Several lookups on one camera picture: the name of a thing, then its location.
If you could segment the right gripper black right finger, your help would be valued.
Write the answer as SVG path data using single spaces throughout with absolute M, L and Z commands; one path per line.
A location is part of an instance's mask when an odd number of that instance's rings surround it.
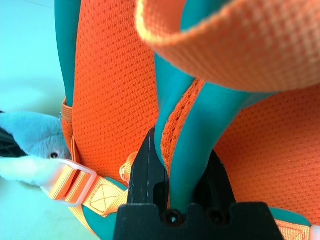
M 196 186 L 194 202 L 204 210 L 228 210 L 236 202 L 223 162 L 212 151 L 206 170 Z

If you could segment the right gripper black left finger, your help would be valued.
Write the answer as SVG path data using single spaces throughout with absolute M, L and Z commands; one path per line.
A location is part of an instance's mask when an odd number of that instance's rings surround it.
M 160 212 L 167 210 L 169 178 L 155 147 L 155 128 L 151 128 L 131 167 L 128 204 L 154 204 Z

